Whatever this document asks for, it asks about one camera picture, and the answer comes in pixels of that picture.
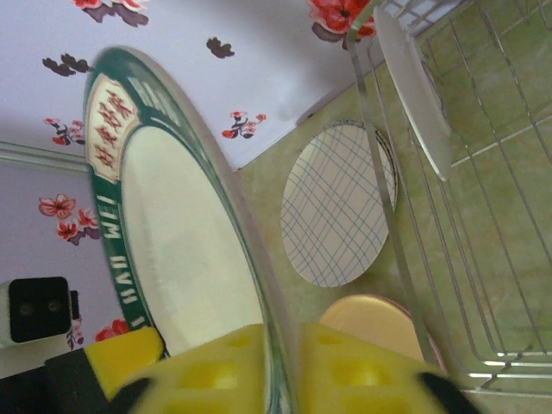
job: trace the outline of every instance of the wire dish rack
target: wire dish rack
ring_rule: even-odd
[[[398,99],[386,65],[364,77],[348,35],[360,107],[386,131],[402,187],[398,208],[368,144],[405,297],[427,361],[428,333],[448,369],[469,391],[552,396],[552,2],[470,1],[417,37],[453,129],[454,163],[433,172]],[[393,2],[395,16],[424,13]],[[379,46],[367,50],[372,65]]]

